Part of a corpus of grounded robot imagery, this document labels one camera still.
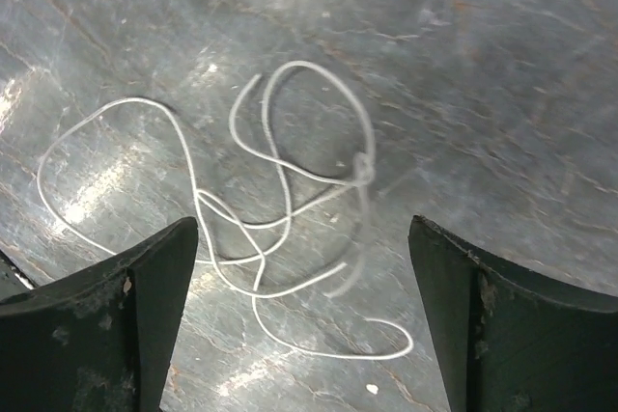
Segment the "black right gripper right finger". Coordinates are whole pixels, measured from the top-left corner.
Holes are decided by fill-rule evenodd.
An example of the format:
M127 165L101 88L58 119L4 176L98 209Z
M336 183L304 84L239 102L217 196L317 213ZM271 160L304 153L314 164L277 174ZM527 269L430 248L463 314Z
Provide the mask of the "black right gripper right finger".
M500 258L420 215L408 248L451 410L616 410L616 297Z

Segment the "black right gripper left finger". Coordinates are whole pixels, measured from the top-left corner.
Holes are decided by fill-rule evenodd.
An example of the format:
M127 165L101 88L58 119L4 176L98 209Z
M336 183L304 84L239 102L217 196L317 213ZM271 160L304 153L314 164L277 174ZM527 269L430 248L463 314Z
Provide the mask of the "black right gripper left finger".
M198 245L193 217L1 299L4 411L157 411Z

